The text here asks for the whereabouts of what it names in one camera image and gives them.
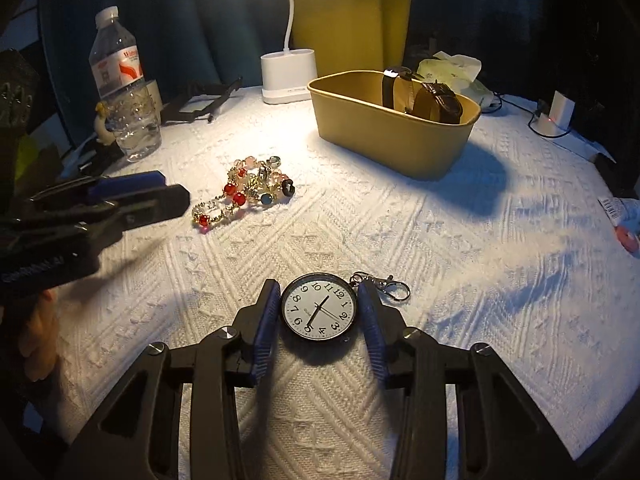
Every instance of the blue gripper pad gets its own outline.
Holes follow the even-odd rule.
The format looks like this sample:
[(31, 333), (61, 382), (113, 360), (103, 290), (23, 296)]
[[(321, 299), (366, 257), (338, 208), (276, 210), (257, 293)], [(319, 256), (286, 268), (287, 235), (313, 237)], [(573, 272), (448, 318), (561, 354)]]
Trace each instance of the blue gripper pad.
[(378, 292), (370, 294), (365, 287), (365, 282), (358, 285), (358, 310), (362, 320), (362, 331), (367, 343), (369, 361), (374, 375), (380, 381), (386, 381), (389, 377), (389, 368), (386, 364), (385, 338), (378, 322), (379, 308), (385, 308), (380, 301)]
[(251, 377), (258, 383), (267, 371), (271, 347), (276, 335), (276, 322), (280, 313), (280, 284), (275, 283), (271, 288), (266, 305), (262, 311), (260, 324), (254, 340), (254, 362), (251, 367)]
[(166, 185), (166, 179), (159, 171), (147, 171), (114, 178), (102, 178), (98, 184), (87, 192), (88, 203), (97, 203), (114, 196), (134, 193), (162, 187)]

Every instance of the screw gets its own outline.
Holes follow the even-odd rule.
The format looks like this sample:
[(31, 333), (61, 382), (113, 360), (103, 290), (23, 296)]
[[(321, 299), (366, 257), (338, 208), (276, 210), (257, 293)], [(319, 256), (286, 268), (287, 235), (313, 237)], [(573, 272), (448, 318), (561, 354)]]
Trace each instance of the screw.
[(404, 330), (402, 330), (402, 337), (404, 337), (405, 339), (409, 339), (411, 338), (416, 332), (418, 332), (418, 329), (410, 326), (405, 328)]
[(494, 349), (491, 348), (487, 343), (476, 343), (473, 347), (473, 350), (480, 355), (491, 355), (494, 352)]
[(164, 352), (166, 345), (162, 342), (151, 343), (146, 347), (146, 353), (149, 355), (160, 355)]
[(232, 326), (223, 326), (215, 331), (220, 339), (233, 339), (238, 335), (238, 330)]

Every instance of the pink object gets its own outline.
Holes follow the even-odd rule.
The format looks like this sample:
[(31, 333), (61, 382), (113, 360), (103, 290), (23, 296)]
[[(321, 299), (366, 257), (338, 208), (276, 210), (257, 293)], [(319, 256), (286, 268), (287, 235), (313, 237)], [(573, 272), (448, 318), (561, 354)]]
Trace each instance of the pink object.
[(257, 164), (256, 164), (256, 160), (254, 156), (248, 156), (245, 160), (244, 160), (244, 165), (246, 166), (246, 168), (248, 170), (253, 170), (256, 168)]
[(640, 248), (638, 237), (626, 227), (622, 227), (622, 225), (616, 227), (616, 236), (622, 246), (630, 253), (635, 253)]

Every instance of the table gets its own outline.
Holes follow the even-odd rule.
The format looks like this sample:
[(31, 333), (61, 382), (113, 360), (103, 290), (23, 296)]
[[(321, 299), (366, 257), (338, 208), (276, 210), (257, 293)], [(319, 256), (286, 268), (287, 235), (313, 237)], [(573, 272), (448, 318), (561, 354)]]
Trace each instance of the table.
[[(316, 270), (393, 274), (412, 287), (400, 310), (441, 343), (491, 344), (572, 456), (611, 423), (640, 382), (640, 261), (597, 202), (595, 168), (536, 137), (505, 105), (474, 127), (439, 182), (416, 182), (320, 139), (311, 102), (269, 106), (233, 96), (211, 123), (166, 127), (149, 158), (118, 174), (162, 171), (192, 202), (220, 192), (236, 158), (279, 155), (288, 204), (247, 212), (207, 235), (190, 216), (127, 232), (102, 269), (62, 288), (60, 431), (81, 429), (142, 349), (199, 342), (232, 322), (267, 278), (286, 286)], [(238, 390), (249, 478), (388, 478), (397, 392), (380, 392), (359, 336), (318, 365), (278, 342), (258, 391)], [(188, 478), (188, 407), (180, 427)], [(457, 430), (448, 391), (448, 476)]]

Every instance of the keychain clasp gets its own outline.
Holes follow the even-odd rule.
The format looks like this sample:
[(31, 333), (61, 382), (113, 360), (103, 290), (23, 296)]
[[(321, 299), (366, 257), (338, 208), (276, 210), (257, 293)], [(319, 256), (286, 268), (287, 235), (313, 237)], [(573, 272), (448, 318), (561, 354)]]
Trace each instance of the keychain clasp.
[[(409, 285), (404, 282), (398, 282), (398, 280), (394, 280), (394, 277), (391, 274), (386, 280), (383, 280), (382, 278), (376, 278), (368, 272), (359, 270), (358, 272), (353, 273), (353, 276), (351, 276), (351, 278), (349, 279), (349, 284), (352, 287), (356, 287), (360, 285), (364, 280), (371, 280), (376, 286), (377, 290), (394, 301), (406, 301), (411, 297), (411, 289), (409, 288)], [(395, 296), (391, 291), (398, 288), (405, 291), (406, 294), (399, 297)]]

